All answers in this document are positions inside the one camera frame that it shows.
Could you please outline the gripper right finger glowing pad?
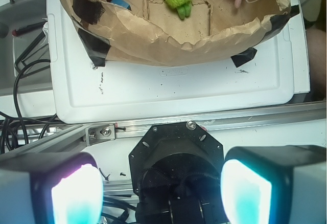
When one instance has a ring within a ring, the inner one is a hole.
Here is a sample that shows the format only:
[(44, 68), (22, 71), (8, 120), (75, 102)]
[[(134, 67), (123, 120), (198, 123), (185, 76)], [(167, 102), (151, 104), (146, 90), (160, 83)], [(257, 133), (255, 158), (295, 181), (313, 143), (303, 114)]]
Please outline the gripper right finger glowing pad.
[(233, 147), (220, 188), (230, 223), (326, 223), (326, 148)]

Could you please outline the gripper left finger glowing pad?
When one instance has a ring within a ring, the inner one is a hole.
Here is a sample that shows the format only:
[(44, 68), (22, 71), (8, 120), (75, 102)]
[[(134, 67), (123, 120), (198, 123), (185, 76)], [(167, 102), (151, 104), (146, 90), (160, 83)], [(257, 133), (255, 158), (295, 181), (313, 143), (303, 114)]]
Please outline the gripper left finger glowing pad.
[(1, 223), (97, 223), (103, 181), (86, 152), (1, 155)]

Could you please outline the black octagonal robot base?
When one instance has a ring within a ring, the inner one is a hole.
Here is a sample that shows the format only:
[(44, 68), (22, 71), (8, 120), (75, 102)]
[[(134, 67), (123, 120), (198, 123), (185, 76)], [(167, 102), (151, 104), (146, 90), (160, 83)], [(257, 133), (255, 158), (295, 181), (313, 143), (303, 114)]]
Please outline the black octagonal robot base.
[(137, 223), (227, 223), (223, 145), (194, 121), (153, 125), (129, 154)]

